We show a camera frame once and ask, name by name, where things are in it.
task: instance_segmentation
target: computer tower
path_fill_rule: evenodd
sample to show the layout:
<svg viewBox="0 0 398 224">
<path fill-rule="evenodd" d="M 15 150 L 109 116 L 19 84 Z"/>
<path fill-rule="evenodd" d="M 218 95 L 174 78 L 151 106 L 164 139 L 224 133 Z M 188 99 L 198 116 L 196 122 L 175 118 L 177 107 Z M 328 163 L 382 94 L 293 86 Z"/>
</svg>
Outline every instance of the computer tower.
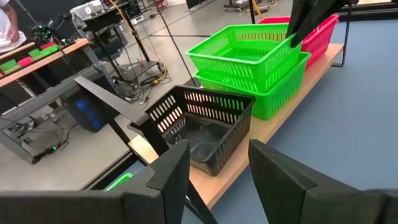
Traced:
<svg viewBox="0 0 398 224">
<path fill-rule="evenodd" d="M 116 94 L 108 79 L 102 75 L 91 80 L 100 87 Z M 89 94 L 81 90 L 78 85 L 60 97 L 62 105 L 85 130 L 97 133 L 119 113 L 100 100 L 90 98 Z"/>
</svg>

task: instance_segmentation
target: shelf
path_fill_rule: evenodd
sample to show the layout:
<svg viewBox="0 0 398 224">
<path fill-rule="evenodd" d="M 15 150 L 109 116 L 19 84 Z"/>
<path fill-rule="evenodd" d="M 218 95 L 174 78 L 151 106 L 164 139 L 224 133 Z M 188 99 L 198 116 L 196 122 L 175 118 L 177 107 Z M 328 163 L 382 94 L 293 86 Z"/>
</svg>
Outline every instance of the shelf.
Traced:
<svg viewBox="0 0 398 224">
<path fill-rule="evenodd" d="M 305 98 L 308 92 L 310 92 L 319 79 L 321 79 L 321 77 L 331 67 L 332 63 L 342 50 L 343 44 L 330 44 L 324 56 L 322 56 L 318 62 L 314 63 L 313 66 L 305 73 L 303 84 L 298 93 L 294 95 L 272 119 L 264 121 L 259 118 L 252 117 L 249 133 L 216 177 L 211 177 L 191 167 L 190 180 L 209 208 L 214 206 L 231 184 L 249 165 L 249 140 L 258 139 L 262 142 L 270 140 L 279 127 Z M 129 145 L 148 162 L 152 162 L 157 159 L 157 154 L 153 148 L 141 136 L 134 138 Z"/>
<path fill-rule="evenodd" d="M 88 45 L 88 44 L 89 44 L 89 42 L 87 39 L 77 39 L 74 44 L 72 44 L 68 47 L 65 47 L 62 50 L 63 50 L 63 53 L 69 54 L 69 53 L 72 53 L 72 52 Z M 26 67 L 23 67 L 22 69 L 20 69 L 17 72 L 14 72 L 8 76 L 5 76 L 4 78 L 2 78 L 0 80 L 0 87 L 7 85 L 10 82 L 16 81 L 17 79 L 20 79 L 23 76 L 28 75 L 28 74 L 36 71 L 37 69 L 39 69 L 45 65 L 48 65 L 51 62 L 58 60 L 59 58 L 62 58 L 63 53 L 61 51 L 58 51 L 52 55 L 49 55 L 48 57 L 45 57 L 45 58 L 39 60 L 38 62 L 32 63 Z"/>
</svg>

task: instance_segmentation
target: red plastic basket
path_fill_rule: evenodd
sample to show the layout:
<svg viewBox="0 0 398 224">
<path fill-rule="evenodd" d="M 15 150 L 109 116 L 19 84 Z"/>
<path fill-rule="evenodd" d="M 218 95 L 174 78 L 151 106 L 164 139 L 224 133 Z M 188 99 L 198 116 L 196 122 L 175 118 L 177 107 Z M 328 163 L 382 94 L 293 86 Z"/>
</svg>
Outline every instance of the red plastic basket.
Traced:
<svg viewBox="0 0 398 224">
<path fill-rule="evenodd" d="M 328 50 L 331 35 L 338 23 L 339 15 L 331 15 L 325 19 L 303 40 L 301 51 L 310 52 L 311 58 L 307 62 L 306 70 L 311 67 Z M 288 23 L 290 17 L 268 17 L 259 21 L 260 24 Z"/>
</svg>

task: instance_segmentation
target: black bracket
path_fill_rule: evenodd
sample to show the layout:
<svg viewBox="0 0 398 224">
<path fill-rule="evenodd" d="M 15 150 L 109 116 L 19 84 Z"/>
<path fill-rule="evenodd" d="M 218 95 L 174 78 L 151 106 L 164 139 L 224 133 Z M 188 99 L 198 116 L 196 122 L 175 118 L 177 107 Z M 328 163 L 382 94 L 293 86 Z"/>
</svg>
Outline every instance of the black bracket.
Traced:
<svg viewBox="0 0 398 224">
<path fill-rule="evenodd" d="M 349 24 L 350 24 L 350 19 L 351 19 L 351 13 L 353 10 L 353 5 L 349 4 L 348 5 L 348 16 L 347 16 L 347 25 L 346 25 L 346 34 L 345 34 L 345 39 L 344 39 L 344 46 L 343 46 L 343 57 L 341 59 L 340 63 L 333 63 L 331 66 L 333 67 L 343 67 L 344 63 L 346 62 L 346 53 L 347 53 L 347 42 L 348 42 L 348 34 L 349 34 Z"/>
</svg>

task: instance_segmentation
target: green object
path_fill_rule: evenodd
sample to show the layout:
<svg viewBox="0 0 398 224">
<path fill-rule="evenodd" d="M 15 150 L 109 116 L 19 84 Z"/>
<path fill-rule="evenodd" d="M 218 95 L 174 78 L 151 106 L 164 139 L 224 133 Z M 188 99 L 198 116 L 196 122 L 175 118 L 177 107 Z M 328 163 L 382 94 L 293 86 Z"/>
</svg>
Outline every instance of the green object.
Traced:
<svg viewBox="0 0 398 224">
<path fill-rule="evenodd" d="M 34 49 L 34 50 L 32 50 L 31 52 L 29 52 L 29 56 L 30 56 L 31 58 L 35 59 L 35 58 L 41 57 L 42 54 L 40 53 L 40 50 L 39 50 L 39 49 Z"/>
<path fill-rule="evenodd" d="M 20 68 L 22 68 L 20 65 L 16 65 L 16 66 L 14 66 L 14 67 L 12 67 L 12 68 L 10 68 L 9 70 L 2 70 L 2 71 L 4 71 L 4 74 L 6 74 L 6 75 L 8 75 L 8 74 L 10 74 L 11 72 L 15 72 L 16 70 L 18 70 L 18 69 L 20 69 Z"/>
<path fill-rule="evenodd" d="M 207 80 L 201 76 L 201 72 L 197 72 L 195 77 L 207 89 L 254 95 L 257 100 L 253 105 L 252 115 L 261 119 L 270 119 L 300 88 L 304 78 L 305 66 L 310 57 L 310 53 L 302 52 L 299 55 L 299 63 L 296 63 L 291 71 L 263 94 L 242 88 L 232 88 L 222 83 Z"/>
<path fill-rule="evenodd" d="M 0 65 L 0 69 L 2 71 L 4 71 L 4 73 L 5 73 L 7 70 L 10 70 L 10 69 L 14 68 L 15 66 L 18 66 L 17 61 L 16 60 L 9 60 L 8 62 Z"/>
<path fill-rule="evenodd" d="M 124 182 L 126 182 L 127 180 L 129 180 L 133 175 L 130 173 L 124 174 L 122 177 L 120 177 L 117 181 L 115 181 L 115 183 L 113 183 L 112 185 L 110 185 L 105 191 L 108 190 L 112 190 L 115 187 L 123 184 Z"/>
<path fill-rule="evenodd" d="M 207 80 L 265 93 L 298 62 L 288 24 L 231 25 L 187 52 Z"/>
<path fill-rule="evenodd" d="M 54 46 L 51 46 L 51 47 L 47 47 L 46 49 L 40 51 L 40 53 L 42 55 L 44 55 L 44 56 L 47 56 L 49 54 L 52 54 L 52 53 L 56 52 L 57 50 L 58 50 L 58 45 L 54 45 Z"/>
</svg>

